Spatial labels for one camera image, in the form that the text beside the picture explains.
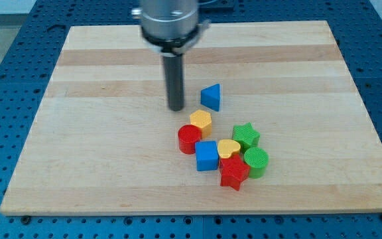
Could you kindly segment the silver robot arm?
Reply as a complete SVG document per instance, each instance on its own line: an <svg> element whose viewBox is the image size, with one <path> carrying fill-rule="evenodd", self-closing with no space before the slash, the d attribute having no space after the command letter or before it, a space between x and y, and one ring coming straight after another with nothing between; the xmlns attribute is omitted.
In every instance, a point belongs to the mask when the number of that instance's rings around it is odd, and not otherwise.
<svg viewBox="0 0 382 239"><path fill-rule="evenodd" d="M197 0L140 0L131 15L139 21L144 41L164 57L185 54L211 23L199 20Z"/></svg>

